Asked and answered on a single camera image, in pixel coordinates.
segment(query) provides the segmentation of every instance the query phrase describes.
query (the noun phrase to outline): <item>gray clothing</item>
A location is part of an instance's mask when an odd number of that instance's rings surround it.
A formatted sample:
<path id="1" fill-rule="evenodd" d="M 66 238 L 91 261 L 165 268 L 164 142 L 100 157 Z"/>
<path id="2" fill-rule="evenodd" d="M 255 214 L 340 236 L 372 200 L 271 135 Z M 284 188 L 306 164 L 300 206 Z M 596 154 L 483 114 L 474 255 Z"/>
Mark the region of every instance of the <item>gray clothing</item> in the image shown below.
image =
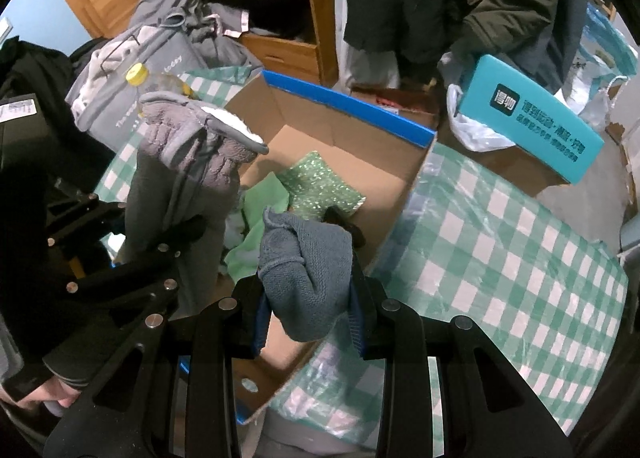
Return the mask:
<path id="1" fill-rule="evenodd" d="M 209 68 L 261 68 L 262 63 L 248 48 L 229 37 L 216 34 L 215 20 L 206 18 L 209 14 L 202 0 L 140 0 L 129 27 L 141 24 L 157 26 L 162 22 L 163 26 L 182 28 Z"/>
<path id="2" fill-rule="evenodd" d="M 128 53 L 120 56 L 120 61 L 100 62 L 103 53 L 110 56 L 111 43 L 98 52 L 98 58 L 95 62 L 92 60 L 86 68 L 86 83 L 80 88 L 79 97 L 74 102 L 74 106 L 78 101 L 86 106 L 76 120 L 78 129 L 89 131 L 93 138 L 114 152 L 118 152 L 129 141 L 132 131 L 140 122 L 138 90 L 126 80 L 127 71 L 135 63 L 144 63 L 151 73 L 170 72 L 176 76 L 188 70 L 207 67 L 197 48 L 182 30 L 163 24 L 157 28 L 142 26 L 138 37 L 145 29 L 156 32 L 140 41 L 139 46 L 135 41 L 126 41 L 136 48 L 127 49 Z M 135 27 L 113 42 L 119 44 L 123 38 L 129 37 L 131 30 L 135 30 Z M 104 71 L 106 67 L 109 67 L 109 72 Z"/>
<path id="3" fill-rule="evenodd" d="M 222 3 L 205 4 L 208 16 L 217 16 L 222 30 L 220 34 L 237 34 L 249 31 L 249 12 L 241 8 L 233 8 Z"/>
<path id="4" fill-rule="evenodd" d="M 203 216 L 204 235 L 178 258 L 175 315 L 194 315 L 213 295 L 225 218 L 238 196 L 238 168 L 268 148 L 204 112 L 206 102 L 153 92 L 141 104 L 149 128 L 127 199 L 123 260 L 147 250 L 167 228 Z"/>
<path id="5" fill-rule="evenodd" d="M 322 339 L 347 310 L 353 249 L 337 225 L 264 210 L 258 276 L 273 313 L 295 341 Z"/>
<path id="6" fill-rule="evenodd" d="M 546 54 L 541 56 L 535 81 L 551 93 L 562 87 L 580 45 L 588 0 L 558 0 Z"/>

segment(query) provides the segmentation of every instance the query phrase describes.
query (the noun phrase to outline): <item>cardboard box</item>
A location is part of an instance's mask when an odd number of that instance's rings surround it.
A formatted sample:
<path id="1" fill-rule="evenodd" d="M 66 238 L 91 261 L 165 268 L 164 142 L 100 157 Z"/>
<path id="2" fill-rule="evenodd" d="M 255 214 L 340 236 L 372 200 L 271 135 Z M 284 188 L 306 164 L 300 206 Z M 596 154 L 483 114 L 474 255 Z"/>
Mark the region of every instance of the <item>cardboard box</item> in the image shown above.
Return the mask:
<path id="1" fill-rule="evenodd" d="M 366 266 L 386 238 L 409 193 L 434 132 L 377 106 L 327 88 L 264 71 L 226 108 L 268 143 L 241 170 L 241 183 L 252 186 L 270 171 L 291 167 L 310 151 L 318 151 L 343 180 L 366 196 L 351 217 L 367 245 L 358 251 Z M 220 283 L 220 297 L 231 286 Z M 317 343 L 291 340 L 272 317 L 267 344 L 255 361 L 234 361 L 236 399 L 250 418 L 311 356 Z M 241 381 L 257 386 L 252 393 Z"/>
<path id="2" fill-rule="evenodd" d="M 435 88 L 430 88 L 430 91 L 414 91 L 354 85 L 351 97 L 382 107 L 430 130 L 438 129 L 440 109 Z"/>
<path id="3" fill-rule="evenodd" d="M 542 86 L 484 55 L 465 85 L 460 113 L 488 125 L 578 183 L 604 145 L 600 135 Z"/>

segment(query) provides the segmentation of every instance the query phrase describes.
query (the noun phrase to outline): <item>plastic bottle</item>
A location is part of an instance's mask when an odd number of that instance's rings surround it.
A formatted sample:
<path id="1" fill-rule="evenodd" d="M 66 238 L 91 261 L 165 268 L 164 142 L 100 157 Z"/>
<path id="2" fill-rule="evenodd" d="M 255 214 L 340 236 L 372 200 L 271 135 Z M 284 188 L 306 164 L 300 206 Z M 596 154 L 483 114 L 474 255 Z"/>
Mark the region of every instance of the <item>plastic bottle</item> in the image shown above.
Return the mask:
<path id="1" fill-rule="evenodd" d="M 141 111 L 140 97 L 145 93 L 164 91 L 184 95 L 189 98 L 194 97 L 193 90 L 179 77 L 171 73 L 151 73 L 142 63 L 135 63 L 129 71 L 127 71 L 125 79 L 131 86 L 135 86 L 136 88 L 138 113 Z"/>

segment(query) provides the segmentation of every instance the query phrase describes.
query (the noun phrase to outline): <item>green checkered tablecloth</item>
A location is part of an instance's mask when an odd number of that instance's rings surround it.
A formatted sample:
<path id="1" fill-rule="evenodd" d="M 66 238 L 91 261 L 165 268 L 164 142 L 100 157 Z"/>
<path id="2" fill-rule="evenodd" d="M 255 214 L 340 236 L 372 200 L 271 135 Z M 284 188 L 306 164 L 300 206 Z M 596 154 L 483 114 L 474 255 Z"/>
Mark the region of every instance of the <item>green checkered tablecloth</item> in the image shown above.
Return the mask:
<path id="1" fill-rule="evenodd" d="M 250 67 L 225 66 L 206 70 L 193 70 L 180 75 L 202 101 L 224 107 L 241 89 L 249 77 Z M 95 193 L 103 202 L 124 202 L 129 195 L 136 171 L 138 146 L 148 126 L 142 122 L 131 133 L 129 141 L 120 149 L 98 182 Z"/>
<path id="2" fill-rule="evenodd" d="M 604 244 L 581 238 L 535 199 L 439 144 L 370 273 L 423 316 L 472 317 L 567 433 L 609 358 L 627 286 Z M 439 456 L 442 403 L 430 367 Z M 383 374 L 381 361 L 358 358 L 342 318 L 270 406 L 373 448 Z"/>

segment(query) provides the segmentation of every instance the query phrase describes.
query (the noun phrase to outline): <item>teal box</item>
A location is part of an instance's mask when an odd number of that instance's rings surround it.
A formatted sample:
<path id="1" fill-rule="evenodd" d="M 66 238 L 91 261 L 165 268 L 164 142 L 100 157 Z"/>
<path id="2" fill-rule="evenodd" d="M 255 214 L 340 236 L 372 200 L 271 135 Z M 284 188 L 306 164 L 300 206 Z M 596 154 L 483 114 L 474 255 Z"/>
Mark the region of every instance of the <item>teal box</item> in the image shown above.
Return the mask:
<path id="1" fill-rule="evenodd" d="M 578 183 L 604 141 L 542 86 L 491 55 L 480 58 L 459 111 L 503 134 L 570 183 Z"/>

